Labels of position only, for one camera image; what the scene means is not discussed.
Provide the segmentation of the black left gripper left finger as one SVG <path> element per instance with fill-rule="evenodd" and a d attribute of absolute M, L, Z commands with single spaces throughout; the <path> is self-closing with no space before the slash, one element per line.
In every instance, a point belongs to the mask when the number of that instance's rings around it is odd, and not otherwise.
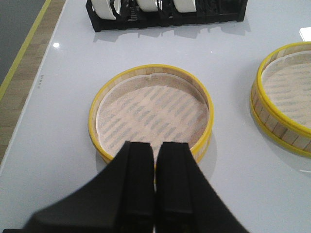
<path fill-rule="evenodd" d="M 126 141 L 85 186 L 34 213 L 25 233 L 151 233 L 154 156 L 149 143 Z"/>

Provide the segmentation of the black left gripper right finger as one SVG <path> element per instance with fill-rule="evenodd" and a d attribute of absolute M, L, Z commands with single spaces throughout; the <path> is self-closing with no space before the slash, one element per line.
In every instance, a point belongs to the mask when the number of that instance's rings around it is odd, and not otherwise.
<path fill-rule="evenodd" d="M 245 233 L 187 143 L 165 142 L 156 162 L 157 233 Z"/>

